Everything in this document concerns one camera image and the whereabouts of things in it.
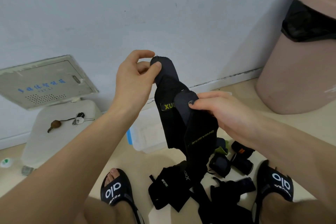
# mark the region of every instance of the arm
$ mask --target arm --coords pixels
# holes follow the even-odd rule
[[[161,70],[154,56],[133,51],[120,65],[110,109],[40,168],[0,198],[2,223],[72,223]]]
[[[254,112],[225,92],[198,96],[192,109],[212,112],[230,137],[260,152],[336,211],[335,146]]]

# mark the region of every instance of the person's left hand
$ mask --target person's left hand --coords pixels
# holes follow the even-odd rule
[[[115,84],[113,107],[128,112],[135,119],[148,100],[155,77],[161,70],[161,63],[152,66],[142,58],[152,58],[155,53],[149,50],[134,50],[119,66]]]

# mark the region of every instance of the pink trash can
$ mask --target pink trash can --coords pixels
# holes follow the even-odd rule
[[[256,91],[279,114],[336,99],[336,0],[293,1]]]

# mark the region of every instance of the tile floor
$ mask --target tile floor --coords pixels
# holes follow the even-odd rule
[[[336,145],[336,101],[319,110],[305,114],[278,115],[270,111],[258,98],[254,90],[255,83],[256,79],[253,79],[231,86],[226,86],[220,88],[219,90],[230,91],[233,93],[233,96],[237,97],[251,108],[262,112],[264,115],[289,124],[326,142]],[[232,142],[232,139],[221,129],[218,130],[218,136]],[[14,164],[10,168],[0,169],[0,196],[5,194],[8,190],[24,179],[21,175],[22,163],[20,162],[23,149],[24,145],[19,145],[0,151],[0,159],[15,159]],[[254,163],[254,170],[250,176],[254,180],[256,179],[257,167],[263,159],[265,158],[258,152],[255,152],[250,157],[250,160]],[[110,168],[118,167],[127,173],[132,183],[134,200],[144,217],[145,223],[201,223],[197,213],[198,204],[193,199],[189,199],[180,213],[177,213],[174,209],[171,209],[169,205],[159,211],[155,210],[148,195],[148,187],[151,184],[149,175],[153,174],[154,177],[156,177],[163,167],[172,166],[182,160],[184,160],[184,155],[179,150],[175,149],[163,149],[151,154],[138,152],[134,150],[131,145],[128,145],[127,139],[124,137],[106,164],[96,184],[92,188],[90,196],[99,198],[99,189],[104,176]],[[207,193],[210,191],[210,185],[216,185],[215,181],[211,177],[212,175],[206,174],[202,180],[202,184]],[[241,178],[243,178],[241,174],[232,170],[225,180],[238,180]],[[295,201],[305,198],[313,198],[311,194],[309,194],[297,183],[294,184],[294,187]],[[239,204],[251,209],[254,198],[255,192],[242,195]]]

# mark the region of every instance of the baseboard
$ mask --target baseboard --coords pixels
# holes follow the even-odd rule
[[[253,70],[250,70],[250,71],[246,71],[244,73],[230,75],[230,76],[220,78],[220,79],[217,79],[217,80],[213,80],[213,81],[210,81],[210,82],[195,85],[193,87],[190,87],[190,90],[192,90],[196,93],[215,90],[215,89],[225,87],[225,86],[228,86],[228,85],[231,85],[231,84],[235,84],[235,83],[238,83],[238,82],[243,82],[243,81],[246,81],[246,80],[256,78],[261,74],[262,70],[263,70],[262,68],[257,68],[257,69],[253,69]],[[147,104],[142,109],[145,110],[145,109],[149,109],[151,107],[155,107],[154,98],[150,98],[148,100]],[[12,147],[12,146],[16,146],[16,145],[19,145],[19,144],[26,143],[28,141],[29,134],[30,134],[30,132],[24,133],[24,134],[21,134],[21,135],[17,135],[17,136],[12,136],[12,137],[7,137],[7,138],[0,139],[0,150],[5,149],[5,148],[9,148],[9,147]]]

